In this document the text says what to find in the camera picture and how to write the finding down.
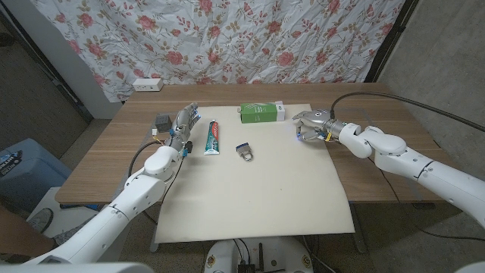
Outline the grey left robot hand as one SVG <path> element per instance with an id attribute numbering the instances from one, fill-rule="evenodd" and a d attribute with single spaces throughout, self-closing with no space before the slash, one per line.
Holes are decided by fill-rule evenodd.
<path id="1" fill-rule="evenodd" d="M 193 102 L 177 113 L 175 121 L 172 123 L 170 136 L 164 142 L 166 146 L 172 147 L 178 152 L 182 150 L 189 140 L 191 130 L 201 118 L 198 107 L 198 103 Z"/>

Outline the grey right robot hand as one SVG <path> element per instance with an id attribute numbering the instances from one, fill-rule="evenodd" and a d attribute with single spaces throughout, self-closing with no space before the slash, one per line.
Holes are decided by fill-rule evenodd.
<path id="1" fill-rule="evenodd" d="M 345 127 L 342 121 L 332 119 L 329 111 L 320 109 L 302 111 L 292 120 L 296 122 L 296 136 L 302 141 L 337 141 Z"/>

